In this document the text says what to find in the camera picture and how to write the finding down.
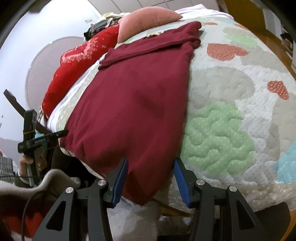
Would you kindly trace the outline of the person left hand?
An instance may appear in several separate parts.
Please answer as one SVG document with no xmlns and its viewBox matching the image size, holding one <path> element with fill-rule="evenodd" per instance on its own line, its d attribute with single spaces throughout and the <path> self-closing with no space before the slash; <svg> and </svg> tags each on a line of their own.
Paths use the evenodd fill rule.
<svg viewBox="0 0 296 241">
<path fill-rule="evenodd" d="M 20 158 L 18 159 L 18 174 L 20 176 L 27 176 L 27 165 L 30 165 L 33 163 L 33 159 L 26 156 L 26 155 L 22 155 L 20 156 Z M 44 151 L 41 151 L 39 160 L 36 161 L 36 164 L 38 166 L 38 169 L 40 171 L 42 171 L 43 169 L 45 169 L 47 167 L 47 161 L 46 161 L 46 156 L 44 154 Z"/>
</svg>

